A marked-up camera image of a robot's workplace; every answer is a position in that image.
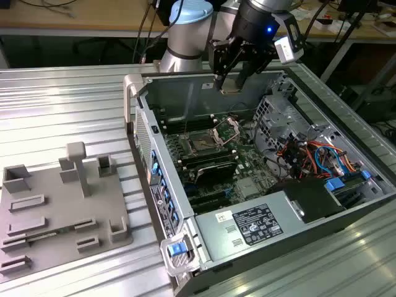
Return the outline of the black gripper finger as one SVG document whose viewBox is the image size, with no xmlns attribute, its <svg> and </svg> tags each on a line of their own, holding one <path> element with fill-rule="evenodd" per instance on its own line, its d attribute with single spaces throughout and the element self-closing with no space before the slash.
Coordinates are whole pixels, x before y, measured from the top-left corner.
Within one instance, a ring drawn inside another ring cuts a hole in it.
<svg viewBox="0 0 396 297">
<path fill-rule="evenodd" d="M 275 46 L 273 44 L 267 45 L 263 50 L 257 50 L 256 54 L 244 62 L 243 68 L 235 80 L 236 88 L 242 89 L 250 76 L 260 74 L 274 58 Z"/>
<path fill-rule="evenodd" d="M 214 74 L 214 85 L 221 90 L 228 73 L 240 58 L 240 39 L 210 40 L 208 42 L 209 66 Z"/>
</svg>

